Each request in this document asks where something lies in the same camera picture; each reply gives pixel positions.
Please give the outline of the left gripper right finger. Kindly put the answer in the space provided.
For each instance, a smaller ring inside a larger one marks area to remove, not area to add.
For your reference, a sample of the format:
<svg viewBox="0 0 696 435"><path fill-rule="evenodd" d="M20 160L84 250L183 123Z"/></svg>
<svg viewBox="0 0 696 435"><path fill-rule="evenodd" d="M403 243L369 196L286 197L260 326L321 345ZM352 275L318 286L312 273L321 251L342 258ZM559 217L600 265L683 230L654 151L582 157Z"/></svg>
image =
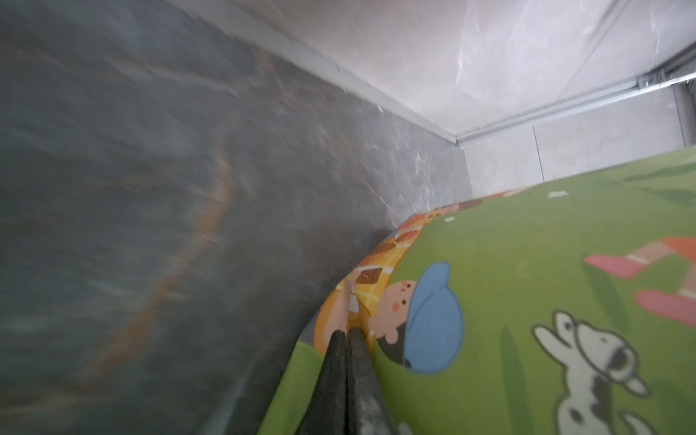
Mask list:
<svg viewBox="0 0 696 435"><path fill-rule="evenodd" d="M364 332L351 329L347 342L347 433L396 434Z"/></svg>

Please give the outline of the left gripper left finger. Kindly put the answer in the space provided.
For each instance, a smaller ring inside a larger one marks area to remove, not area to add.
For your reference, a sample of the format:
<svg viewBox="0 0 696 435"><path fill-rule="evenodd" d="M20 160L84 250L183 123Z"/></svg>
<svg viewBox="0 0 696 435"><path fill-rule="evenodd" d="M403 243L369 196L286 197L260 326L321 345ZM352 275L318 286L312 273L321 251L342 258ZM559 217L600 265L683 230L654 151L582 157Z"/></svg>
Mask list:
<svg viewBox="0 0 696 435"><path fill-rule="evenodd" d="M315 389L296 434L344 434L347 413L346 335L335 331Z"/></svg>

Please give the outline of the floral paper bag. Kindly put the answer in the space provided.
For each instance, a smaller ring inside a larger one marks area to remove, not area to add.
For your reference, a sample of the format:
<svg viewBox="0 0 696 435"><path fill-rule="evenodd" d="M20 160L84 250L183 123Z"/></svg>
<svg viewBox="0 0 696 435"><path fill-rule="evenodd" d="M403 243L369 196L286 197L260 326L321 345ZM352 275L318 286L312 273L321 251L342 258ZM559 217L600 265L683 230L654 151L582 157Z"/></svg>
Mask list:
<svg viewBox="0 0 696 435"><path fill-rule="evenodd" d="M411 217L300 335L260 433L296 434L353 328L396 434L694 433L694 149Z"/></svg>

